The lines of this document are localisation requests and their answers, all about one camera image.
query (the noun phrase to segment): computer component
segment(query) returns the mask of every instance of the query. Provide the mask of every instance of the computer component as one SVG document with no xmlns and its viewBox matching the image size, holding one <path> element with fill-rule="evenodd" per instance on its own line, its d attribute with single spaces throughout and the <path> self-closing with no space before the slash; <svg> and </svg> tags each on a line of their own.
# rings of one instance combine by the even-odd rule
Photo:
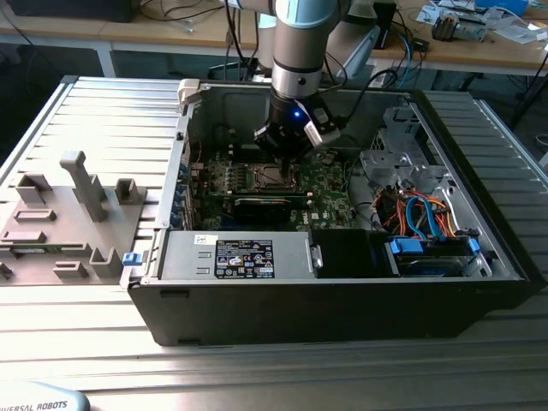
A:
<svg viewBox="0 0 548 411">
<path fill-rule="evenodd" d="M 326 96 L 341 112 L 355 101 Z M 292 164 L 239 158 L 268 100 L 267 86 L 209 83 L 186 100 L 180 131 L 203 148 L 189 164 L 195 225 L 164 225 L 185 146 L 174 140 L 149 257 L 123 280 L 156 342 L 451 337 L 545 286 L 533 228 L 487 187 L 495 172 L 539 192 L 548 178 L 481 102 L 368 92 L 329 148 Z M 236 138 L 214 132 L 227 121 Z"/>
<path fill-rule="evenodd" d="M 375 44 L 377 50 L 384 50 L 386 47 L 386 40 L 390 32 L 390 25 L 394 20 L 396 8 L 397 5 L 394 0 L 377 0 L 373 2 L 373 9 L 377 15 L 377 26 L 380 28 L 377 43 Z"/>
</svg>

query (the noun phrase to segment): black cable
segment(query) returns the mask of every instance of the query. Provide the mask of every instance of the black cable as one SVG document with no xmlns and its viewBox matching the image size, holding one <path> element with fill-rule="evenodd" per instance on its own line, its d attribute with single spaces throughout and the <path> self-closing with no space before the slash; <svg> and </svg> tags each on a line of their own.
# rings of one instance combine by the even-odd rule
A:
<svg viewBox="0 0 548 411">
<path fill-rule="evenodd" d="M 25 41 L 27 43 L 29 43 L 29 45 L 32 46 L 36 50 L 36 52 L 38 54 L 40 54 L 48 62 L 48 64 L 50 64 L 50 66 L 57 72 L 57 75 L 59 77 L 63 77 L 63 73 L 61 73 L 61 70 L 59 70 L 59 68 L 57 68 L 57 66 L 51 62 L 51 60 L 48 58 L 48 56 L 46 56 L 46 54 L 44 54 L 31 40 L 29 40 L 28 37 L 25 35 L 25 33 L 23 33 L 20 30 L 20 28 L 18 26 L 16 26 L 15 23 L 8 17 L 8 15 L 6 15 L 6 12 L 3 9 L 3 2 L 2 1 L 0 1 L 0 12 L 2 12 L 2 15 L 4 16 L 4 18 L 19 33 L 19 35 L 21 37 L 23 37 L 25 39 Z"/>
<path fill-rule="evenodd" d="M 227 20 L 227 23 L 229 24 L 229 30 L 230 30 L 230 33 L 232 34 L 232 39 L 234 39 L 234 46 L 236 48 L 236 51 L 238 52 L 238 56 L 240 57 L 240 60 L 243 63 L 244 67 L 246 69 L 249 69 L 249 66 L 247 65 L 246 59 L 243 56 L 243 54 L 241 53 L 240 45 L 238 44 L 238 38 L 236 37 L 236 29 L 235 29 L 234 22 L 230 19 L 229 2 L 224 2 L 224 9 L 226 10 L 226 20 Z"/>
<path fill-rule="evenodd" d="M 363 95 L 366 93 L 366 90 L 369 87 L 369 85 L 371 83 L 373 83 L 378 77 L 380 77 L 381 75 L 384 75 L 384 74 L 392 74 L 394 79 L 398 78 L 397 72 L 395 70 L 393 70 L 392 68 L 388 68 L 386 70 L 381 70 L 378 73 L 372 75 L 371 78 L 369 79 L 369 81 L 361 89 L 360 95 L 358 96 L 358 98 L 356 99 L 356 102 L 354 103 L 354 107 L 352 107 L 352 110 L 350 111 L 350 114 L 348 114 L 348 116 L 345 119 L 346 123 L 348 123 L 350 121 L 350 119 L 354 116 L 355 112 L 358 110 L 358 107 L 360 105 L 360 101 L 363 98 Z"/>
<path fill-rule="evenodd" d="M 180 20 L 186 20 L 186 19 L 190 19 L 192 17 L 197 17 L 199 15 L 204 15 L 205 13 L 211 13 L 211 12 L 215 12 L 217 10 L 220 10 L 223 8 L 223 6 L 219 6 L 219 7 L 213 7 L 211 9 L 207 9 L 207 10 L 202 10 L 198 13 L 194 13 L 193 15 L 184 15 L 183 17 L 177 17 L 177 18 L 174 18 L 174 19 L 159 19 L 157 17 L 153 17 L 151 15 L 148 15 L 146 13 L 143 12 L 143 7 L 145 5 L 147 5 L 148 3 L 145 3 L 143 4 L 143 6 L 139 7 L 139 13 L 141 13 L 144 17 L 146 17 L 148 20 L 154 20 L 154 21 L 180 21 Z"/>
<path fill-rule="evenodd" d="M 508 78 L 508 80 L 510 81 L 510 83 L 512 83 L 518 90 L 522 91 L 523 92 L 523 84 L 520 84 L 518 82 L 518 80 L 516 80 L 513 76 L 511 75 L 506 75 L 506 77 Z"/>
<path fill-rule="evenodd" d="M 339 62 L 335 57 L 333 57 L 330 53 L 328 53 L 327 51 L 325 52 L 325 55 L 328 56 L 331 60 L 333 60 L 337 66 L 339 66 L 342 70 L 342 73 L 344 74 L 344 80 L 342 81 L 342 84 L 341 84 L 341 87 L 344 87 L 346 86 L 346 83 L 348 81 L 348 72 L 346 71 L 346 69 L 344 68 L 344 66 L 341 64 L 341 62 Z"/>
<path fill-rule="evenodd" d="M 253 53 L 251 57 L 249 57 L 249 65 L 246 68 L 246 72 L 244 74 L 244 80 L 247 79 L 249 75 L 249 69 L 253 66 L 253 59 L 255 58 L 255 55 L 257 54 L 257 51 L 259 50 L 259 15 L 257 12 L 255 12 L 255 48 L 253 49 Z"/>
<path fill-rule="evenodd" d="M 339 88 L 342 88 L 344 86 L 346 86 L 346 83 L 348 81 L 348 72 L 346 71 L 346 69 L 344 68 L 344 66 L 335 58 L 333 57 L 330 53 L 328 53 L 327 51 L 325 52 L 325 55 L 327 57 L 329 57 L 331 60 L 333 60 L 335 63 L 337 63 L 337 66 L 339 66 L 342 70 L 342 72 L 344 73 L 344 80 L 342 81 L 342 83 L 339 83 L 339 84 L 335 84 L 334 86 L 332 87 L 329 87 L 329 88 L 326 88 L 325 90 L 322 90 L 321 92 L 319 92 L 319 94 L 323 94 L 325 92 L 332 92 L 333 90 L 336 90 L 336 89 L 339 89 Z M 332 72 L 331 72 L 331 69 L 329 67 L 329 64 L 327 64 L 327 60 L 325 60 L 325 63 L 327 65 L 327 70 L 328 72 L 330 73 L 330 75 L 332 76 Z"/>
<path fill-rule="evenodd" d="M 329 67 L 329 63 L 327 62 L 327 56 L 324 56 L 324 64 L 325 64 L 325 68 L 327 69 L 327 74 L 329 75 L 331 83 L 333 83 L 333 86 L 336 86 L 337 82 L 335 81 L 335 77 L 333 77 L 333 73 L 331 72 L 331 68 Z"/>
<path fill-rule="evenodd" d="M 236 10 L 236 9 L 234 10 L 235 12 L 232 14 L 232 21 L 235 20 L 235 15 L 238 15 L 238 37 L 237 39 L 235 39 L 235 41 L 241 42 L 241 10 Z M 238 60 L 238 81 L 241 81 L 241 61 L 240 60 Z"/>
<path fill-rule="evenodd" d="M 537 70 L 537 73 L 534 75 L 533 80 L 529 83 L 529 87 L 524 92 L 523 100 L 521 101 L 520 104 L 518 104 L 515 107 L 514 115 L 512 116 L 512 120 L 510 121 L 510 126 L 509 126 L 510 129 L 514 129 L 515 126 L 517 126 L 518 122 L 520 122 L 521 118 L 525 115 L 525 113 L 527 113 L 527 110 L 529 110 L 529 107 L 531 107 L 531 105 L 534 103 L 534 100 L 539 96 L 540 91 L 543 89 L 543 87 L 541 87 L 539 90 L 537 90 L 533 94 L 531 98 L 527 98 L 527 95 L 533 89 L 534 84 L 536 83 L 540 73 L 545 67 L 547 60 L 548 60 L 548 53 L 546 53 L 544 60 L 542 61 L 539 69 Z"/>
<path fill-rule="evenodd" d="M 191 7 L 196 7 L 196 6 L 200 5 L 203 1 L 204 0 L 198 0 L 196 3 L 189 4 L 188 6 L 176 6 L 176 7 L 172 7 L 171 9 L 167 9 L 167 10 L 164 10 L 164 5 L 163 5 L 164 0 L 160 0 L 160 5 L 162 7 L 164 17 L 167 17 L 168 15 L 173 13 L 174 11 L 181 10 L 181 9 L 190 9 Z"/>
<path fill-rule="evenodd" d="M 531 88 L 533 88 L 533 84 L 534 84 L 535 81 L 539 78 L 540 72 L 542 71 L 542 69 L 543 69 L 543 68 L 545 67 L 545 65 L 546 65 L 546 60 L 548 60 L 548 53 L 546 53 L 546 56 L 545 56 L 544 60 L 542 61 L 542 63 L 540 64 L 540 67 L 539 67 L 539 69 L 537 70 L 537 73 L 534 75 L 533 79 L 529 82 L 529 87 L 528 87 L 527 90 L 525 91 L 526 94 L 529 92 L 529 90 L 531 90 Z"/>
<path fill-rule="evenodd" d="M 398 26 L 402 26 L 403 30 L 405 31 L 405 37 L 408 38 L 408 41 L 409 41 L 410 44 L 413 43 L 413 40 L 414 40 L 413 32 L 407 26 L 407 24 L 405 24 L 405 20 L 403 19 L 403 16 L 402 16 L 402 13 L 400 12 L 400 10 L 396 9 L 396 13 L 400 17 L 400 20 L 402 21 L 402 23 L 398 23 L 397 21 L 393 21 L 393 23 L 397 24 Z"/>
</svg>

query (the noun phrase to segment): warning label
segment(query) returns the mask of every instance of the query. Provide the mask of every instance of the warning label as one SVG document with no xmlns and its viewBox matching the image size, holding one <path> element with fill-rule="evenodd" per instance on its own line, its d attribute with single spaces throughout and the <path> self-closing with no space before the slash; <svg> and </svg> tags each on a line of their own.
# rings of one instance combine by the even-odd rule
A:
<svg viewBox="0 0 548 411">
<path fill-rule="evenodd" d="M 217 241 L 215 277 L 274 278 L 272 240 Z"/>
</svg>

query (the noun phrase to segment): silver metal surface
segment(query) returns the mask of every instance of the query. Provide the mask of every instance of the silver metal surface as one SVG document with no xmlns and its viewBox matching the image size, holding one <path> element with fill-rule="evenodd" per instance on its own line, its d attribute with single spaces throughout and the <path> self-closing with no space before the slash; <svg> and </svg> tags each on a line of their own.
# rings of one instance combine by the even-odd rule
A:
<svg viewBox="0 0 548 411">
<path fill-rule="evenodd" d="M 87 78 L 79 83 L 88 86 L 94 81 L 107 82 L 110 88 L 128 82 L 150 87 L 165 84 Z M 176 90 L 177 82 L 169 83 Z M 174 91 L 160 109 L 164 110 L 162 116 L 175 112 L 177 105 Z M 104 107 L 131 110 L 135 115 L 137 110 L 158 109 L 143 98 L 68 97 L 58 110 L 81 110 L 97 116 L 93 113 Z M 64 150 L 72 140 L 74 144 L 89 141 L 78 134 L 71 140 L 49 137 L 39 137 L 41 145 L 33 149 L 38 149 L 36 159 L 47 159 L 51 150 Z M 169 153 L 170 149 L 170 144 L 158 144 L 163 138 L 150 138 L 145 143 L 142 137 L 126 136 L 124 140 L 125 146 L 112 153 L 110 139 L 93 139 L 98 150 L 93 155 L 86 152 L 88 160 L 104 159 L 112 153 L 118 161 L 142 161 L 147 152 Z M 167 167 L 168 158 L 159 160 Z M 22 157 L 17 167 L 27 159 Z M 136 179 L 143 176 L 125 174 Z M 140 229 L 150 230 L 150 235 L 162 180 L 150 180 L 157 185 L 148 186 L 140 220 Z M 356 177 L 356 181 L 366 183 L 365 177 Z M 18 199 L 13 186 L 0 186 L 0 216 L 13 198 Z M 512 206 L 504 208 L 515 211 Z M 524 213 L 536 216 L 535 210 L 545 208 L 532 206 Z M 136 240 L 134 249 L 149 248 L 150 235 Z M 529 240 L 529 249 L 541 246 Z M 2 380 L 32 379 L 81 390 L 98 411 L 548 408 L 546 291 L 516 310 L 489 314 L 450 340 L 166 348 L 152 340 L 126 292 L 109 285 L 0 287 L 0 318 Z"/>
<path fill-rule="evenodd" d="M 272 87 L 287 98 L 305 98 L 318 91 L 322 70 L 313 73 L 296 73 L 281 68 L 276 63 L 272 68 Z"/>
<path fill-rule="evenodd" d="M 548 176 L 485 102 L 475 101 L 465 92 L 427 92 L 426 96 L 435 109 L 454 106 L 449 117 L 441 116 L 442 121 L 522 244 L 541 245 L 532 252 L 532 258 L 546 276 L 548 221 L 543 213 L 527 212 L 532 206 L 548 206 Z M 463 123 L 460 116 L 474 120 Z"/>
<path fill-rule="evenodd" d="M 195 238 L 201 235 L 209 236 L 210 240 L 206 244 L 196 244 Z M 215 280 L 217 240 L 272 240 L 276 278 L 315 278 L 308 251 L 308 233 L 172 231 L 164 256 L 162 279 Z M 208 272 L 199 274 L 199 268 L 206 268 Z"/>
</svg>

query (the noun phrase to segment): wooden desk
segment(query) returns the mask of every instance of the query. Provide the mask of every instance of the wooden desk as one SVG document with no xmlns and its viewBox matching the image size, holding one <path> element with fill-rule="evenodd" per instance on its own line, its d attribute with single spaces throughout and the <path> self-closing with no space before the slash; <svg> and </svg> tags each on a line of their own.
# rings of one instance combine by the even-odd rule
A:
<svg viewBox="0 0 548 411">
<path fill-rule="evenodd" d="M 545 56 L 543 52 L 545 42 L 520 45 L 491 31 L 482 43 L 466 40 L 451 42 L 434 40 L 432 26 L 415 21 L 422 6 L 429 2 L 427 0 L 399 0 L 399 3 L 405 23 L 414 36 L 430 42 L 423 62 L 425 69 L 533 75 Z M 548 10 L 529 8 L 523 19 L 547 20 Z M 401 40 L 394 37 L 387 49 L 373 51 L 370 63 L 375 63 L 377 69 L 387 69 L 394 63 L 398 64 L 403 56 Z"/>
<path fill-rule="evenodd" d="M 185 4 L 187 0 L 164 0 L 164 9 Z M 440 42 L 432 39 L 431 26 L 414 21 L 427 0 L 399 0 L 400 10 L 409 28 L 421 39 L 430 42 L 430 50 L 423 62 L 425 69 L 455 70 L 465 72 L 533 75 L 538 69 L 545 43 L 534 42 L 519 45 L 495 33 L 489 33 L 486 41 L 475 43 L 456 40 Z M 182 9 L 172 16 L 191 15 L 217 7 L 216 0 L 205 0 L 199 7 Z M 116 76 L 112 51 L 147 51 L 175 54 L 224 55 L 227 32 L 223 9 L 192 18 L 188 32 L 181 23 L 152 21 L 137 15 L 131 23 L 89 21 L 46 17 L 18 17 L 4 3 L 9 18 L 36 45 L 54 45 L 93 49 L 98 53 L 105 76 Z M 146 6 L 145 13 L 162 18 L 159 1 Z M 548 10 L 529 9 L 527 20 L 548 20 Z M 244 55 L 249 56 L 255 45 L 253 14 L 242 13 L 242 45 Z M 394 37 L 386 50 L 375 50 L 369 64 L 376 70 L 387 69 L 403 58 L 400 40 Z M 17 31 L 0 15 L 0 43 L 25 44 Z M 236 56 L 234 48 L 231 56 Z"/>
<path fill-rule="evenodd" d="M 143 15 L 136 15 L 131 23 L 63 19 L 52 17 L 20 17 L 13 14 L 5 0 L 0 0 L 3 10 L 11 21 L 32 41 L 34 45 L 84 48 L 98 54 L 105 77 L 116 77 L 113 51 L 144 51 L 173 54 L 201 54 L 223 56 L 226 52 L 228 25 L 226 14 L 220 9 L 192 18 L 188 24 L 153 21 Z M 164 9 L 192 3 L 189 0 L 164 0 Z M 218 7 L 217 0 L 205 0 L 199 7 L 182 9 L 173 17 L 192 15 Z M 144 12 L 156 18 L 163 18 L 159 1 L 154 0 Z M 253 13 L 244 11 L 241 19 L 242 52 L 253 53 L 255 30 Z M 0 44 L 25 45 L 27 41 L 11 26 L 0 13 Z M 237 56 L 235 48 L 230 55 Z"/>
</svg>

